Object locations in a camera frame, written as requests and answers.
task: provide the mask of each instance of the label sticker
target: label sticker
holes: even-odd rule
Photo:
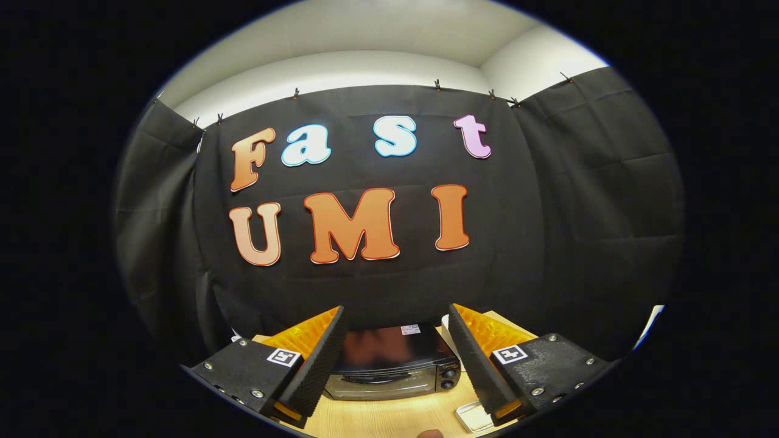
[[[403,332],[404,336],[406,336],[407,334],[421,333],[421,330],[419,330],[419,325],[418,324],[411,324],[410,326],[402,326],[400,328],[400,331]]]
[[[503,365],[516,362],[527,357],[527,353],[522,351],[522,348],[519,348],[516,345],[495,350],[492,352],[492,354],[495,355],[495,357],[497,357],[500,363]]]
[[[268,361],[283,366],[289,366],[291,368],[294,361],[298,360],[299,357],[300,353],[284,350],[283,348],[277,348],[276,351],[268,356]]]

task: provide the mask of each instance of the orange letter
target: orange letter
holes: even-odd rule
[[[273,128],[265,128],[233,145],[235,177],[230,184],[232,192],[245,189],[257,182],[257,172],[252,168],[252,163],[257,167],[263,165],[265,162],[265,143],[270,143],[275,138],[276,131]]]
[[[279,260],[281,256],[281,244],[279,243],[279,228],[276,223],[276,215],[281,211],[279,203],[264,203],[257,207],[257,214],[263,219],[265,227],[265,240],[268,246],[265,251],[257,251],[252,244],[252,233],[249,231],[249,218],[252,209],[238,207],[230,210],[228,214],[233,221],[235,231],[235,243],[238,244],[238,252],[247,262],[256,266],[270,266]]]
[[[468,191],[461,185],[446,184],[430,193],[439,201],[441,214],[441,237],[435,247],[440,251],[463,248],[471,241],[463,231],[463,198]]]
[[[332,193],[316,193],[307,197],[303,205],[311,211],[314,221],[314,253],[311,261],[317,264],[335,263],[338,253],[330,245],[330,236],[347,259],[357,255],[363,233],[366,260],[392,259],[400,254],[400,248],[392,240],[390,203],[395,192],[390,189],[368,189],[362,194],[354,218],[349,218]]]

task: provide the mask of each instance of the black plastic mount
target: black plastic mount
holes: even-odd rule
[[[537,411],[583,390],[610,364],[556,333],[493,351],[490,359],[520,401]]]
[[[302,363],[295,351],[240,339],[190,370],[236,403],[270,416]]]

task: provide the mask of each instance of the foam letter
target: foam letter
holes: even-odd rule
[[[257,172],[252,168],[252,163],[257,167],[263,165],[265,162],[265,143],[270,143],[275,138],[276,131],[273,128],[265,128],[233,145],[235,177],[230,184],[232,192],[245,189],[257,182]]]
[[[383,140],[377,140],[376,151],[382,157],[395,155],[402,157],[417,148],[417,137],[412,133],[417,124],[411,117],[386,115],[373,124],[373,132]]]
[[[454,121],[457,128],[462,129],[463,143],[465,150],[474,158],[486,158],[492,153],[490,147],[481,144],[480,132],[487,132],[487,129],[481,123],[476,123],[473,115],[465,115]]]
[[[446,184],[430,192],[439,201],[441,214],[441,236],[435,241],[439,251],[459,249],[468,245],[471,239],[463,231],[463,198],[468,194],[465,187]]]
[[[314,253],[311,261],[317,264],[335,263],[338,253],[330,245],[330,236],[347,259],[357,255],[362,235],[365,248],[360,252],[366,260],[392,259],[400,248],[392,240],[390,203],[395,192],[390,189],[368,189],[360,198],[354,217],[350,218],[332,193],[316,193],[307,197],[303,205],[311,211],[314,221]]]
[[[285,166],[299,166],[306,161],[319,164],[330,156],[327,147],[327,128],[322,125],[306,125],[290,132],[287,143],[291,143],[281,153],[281,162]]]
[[[270,266],[279,260],[281,256],[281,244],[279,243],[279,228],[276,215],[281,211],[279,203],[264,203],[257,207],[257,214],[263,219],[265,227],[265,240],[268,246],[265,251],[258,251],[252,243],[252,234],[249,231],[249,218],[252,209],[239,207],[230,210],[228,216],[233,221],[235,243],[238,252],[247,262],[256,266]]]

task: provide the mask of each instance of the ceiling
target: ceiling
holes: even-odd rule
[[[480,67],[539,25],[489,0],[306,0],[208,48],[171,78],[161,100],[174,108],[246,70],[328,51],[402,51]]]

